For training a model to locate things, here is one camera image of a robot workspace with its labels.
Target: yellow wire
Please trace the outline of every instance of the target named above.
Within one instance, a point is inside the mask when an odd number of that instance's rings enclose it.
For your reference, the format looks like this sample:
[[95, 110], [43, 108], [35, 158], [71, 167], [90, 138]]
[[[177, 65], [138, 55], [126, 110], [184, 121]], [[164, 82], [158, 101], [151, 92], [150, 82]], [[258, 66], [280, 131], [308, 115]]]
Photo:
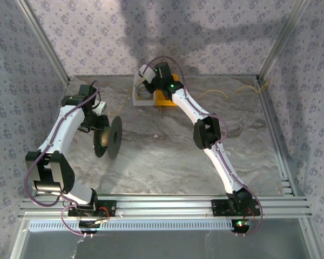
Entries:
[[235, 90], [235, 91], [234, 91], [230, 96], [228, 96], [226, 93], [224, 93], [224, 92], [221, 91], [221, 90], [211, 89], [211, 90], [207, 90], [206, 92], [202, 93], [201, 95], [195, 97], [195, 99], [198, 99], [198, 98], [202, 97], [203, 95], [205, 95], [205, 94], [207, 94], [207, 93], [210, 93], [210, 92], [219, 92], [219, 93], [223, 94], [227, 99], [231, 99], [231, 98], [233, 98], [233, 96], [234, 96], [238, 91], [240, 91], [240, 90], [243, 89], [243, 88], [251, 88], [251, 89], [253, 89], [253, 90], [256, 92], [256, 94], [260, 94], [260, 93], [262, 93], [262, 92], [263, 92], [267, 87], [268, 87], [268, 81], [267, 81], [267, 82], [263, 85], [263, 87], [262, 87], [261, 89], [259, 89], [259, 90], [255, 89], [252, 85], [244, 85], [244, 86], [242, 86], [242, 87], [236, 89], [236, 90]]
[[[143, 81], [145, 80], [145, 78], [142, 78], [140, 81], [136, 82], [135, 86], [139, 84], [141, 84]], [[261, 89], [257, 90], [256, 88], [254, 88], [252, 85], [244, 85], [238, 89], [236, 89], [230, 96], [226, 95], [226, 93], [224, 93], [223, 91], [221, 90], [217, 90], [217, 89], [211, 89], [211, 90], [207, 90], [205, 91], [204, 93], [202, 93], [201, 95], [197, 96], [195, 99], [198, 99], [200, 97], [202, 97], [203, 95], [207, 94], [207, 93], [210, 93], [210, 92], [219, 92], [219, 93], [222, 93], [227, 99], [231, 99], [233, 98], [233, 96], [238, 92], [240, 91], [241, 89], [243, 88], [251, 88], [253, 89], [256, 94], [260, 94], [262, 93], [267, 87], [268, 87], [268, 84], [269, 84], [269, 81], [266, 81], [265, 84], [261, 87]], [[131, 93], [132, 93], [132, 90], [133, 88], [130, 89], [129, 91], [129, 94], [127, 95], [126, 97], [126, 100], [123, 102], [123, 104], [121, 104], [121, 106], [119, 107], [119, 109], [117, 109], [115, 112], [108, 112], [108, 115], [109, 116], [114, 116], [115, 114], [118, 114], [121, 109], [126, 105], [126, 103], [131, 99]]]
[[126, 97], [126, 100], [124, 101], [123, 104], [121, 104], [121, 106], [119, 107], [119, 109], [117, 109], [115, 112], [108, 112], [109, 116], [114, 116], [115, 114], [118, 114], [121, 109], [125, 106], [125, 104], [131, 99], [131, 92], [132, 92], [133, 88], [130, 89], [129, 94]]

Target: tape spool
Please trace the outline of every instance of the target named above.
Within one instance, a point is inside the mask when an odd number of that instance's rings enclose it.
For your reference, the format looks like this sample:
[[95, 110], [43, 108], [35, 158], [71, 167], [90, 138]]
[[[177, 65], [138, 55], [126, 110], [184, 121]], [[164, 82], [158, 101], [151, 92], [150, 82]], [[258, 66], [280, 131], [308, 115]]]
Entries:
[[95, 154], [101, 158], [106, 151], [111, 159], [117, 157], [123, 135], [122, 121], [116, 116], [110, 127], [105, 127], [103, 131], [95, 131], [93, 134], [93, 146]]
[[112, 125], [108, 132], [107, 149], [108, 149], [108, 155], [111, 159], [117, 157], [120, 150], [122, 137], [123, 137], [123, 124], [121, 118], [119, 116], [116, 116], [113, 119]]

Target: gray marble surface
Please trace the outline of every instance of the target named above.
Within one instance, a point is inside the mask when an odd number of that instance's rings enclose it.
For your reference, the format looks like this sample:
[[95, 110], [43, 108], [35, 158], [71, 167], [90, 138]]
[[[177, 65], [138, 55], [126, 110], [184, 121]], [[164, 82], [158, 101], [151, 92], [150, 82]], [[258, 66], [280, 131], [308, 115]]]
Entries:
[[[78, 77], [68, 94], [80, 84], [98, 80], [107, 102], [105, 114], [113, 114], [129, 94], [133, 77]], [[209, 89], [227, 94], [247, 82], [222, 77], [187, 78], [193, 97]], [[257, 94], [250, 89], [232, 99], [211, 92], [196, 101], [209, 112], [222, 116], [229, 128], [226, 153], [237, 174], [261, 195], [281, 195], [282, 184], [275, 151]], [[193, 142], [193, 125], [178, 107], [134, 107], [132, 99], [121, 109], [123, 140], [115, 160], [97, 158], [92, 132], [78, 131], [67, 159], [76, 179], [98, 193], [225, 194], [217, 171], [204, 151]]]

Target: glass panel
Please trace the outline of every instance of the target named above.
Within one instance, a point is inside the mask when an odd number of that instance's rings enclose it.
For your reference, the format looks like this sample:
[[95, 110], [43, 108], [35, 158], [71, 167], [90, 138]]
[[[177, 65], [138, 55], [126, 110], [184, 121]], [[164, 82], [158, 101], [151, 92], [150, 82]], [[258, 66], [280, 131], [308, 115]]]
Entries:
[[106, 231], [83, 238], [68, 231], [29, 232], [21, 259], [309, 258], [297, 219], [264, 220], [259, 231]]

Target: yellow block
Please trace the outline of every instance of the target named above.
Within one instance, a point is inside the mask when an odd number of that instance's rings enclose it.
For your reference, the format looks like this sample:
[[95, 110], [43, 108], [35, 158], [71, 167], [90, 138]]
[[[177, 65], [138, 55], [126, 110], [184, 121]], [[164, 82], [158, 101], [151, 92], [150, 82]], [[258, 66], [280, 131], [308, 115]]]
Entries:
[[[178, 75], [173, 74], [173, 79], [174, 79], [174, 81], [179, 81]], [[164, 98], [164, 95], [161, 90], [156, 91], [156, 105], [157, 106], [176, 106], [175, 103]]]

